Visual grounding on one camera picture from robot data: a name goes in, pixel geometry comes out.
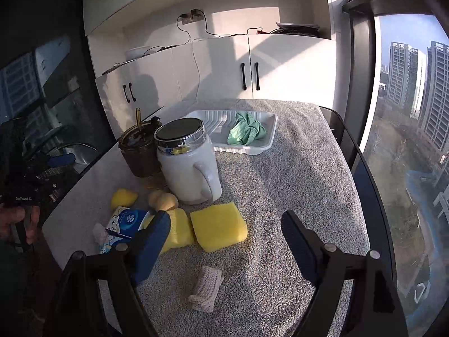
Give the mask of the person's left hand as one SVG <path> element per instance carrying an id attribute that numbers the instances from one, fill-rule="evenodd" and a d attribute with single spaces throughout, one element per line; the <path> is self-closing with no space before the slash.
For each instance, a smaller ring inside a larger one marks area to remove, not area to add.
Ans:
<path id="1" fill-rule="evenodd" d="M 2 240 L 12 239 L 12 226 L 23 221 L 26 217 L 26 211 L 22 207 L 5 208 L 1 204 L 0 210 L 0 235 Z M 32 244 L 37 238 L 37 226 L 40 220 L 40 207 L 32 206 L 30 212 L 30 223 L 26 228 L 27 244 Z"/>

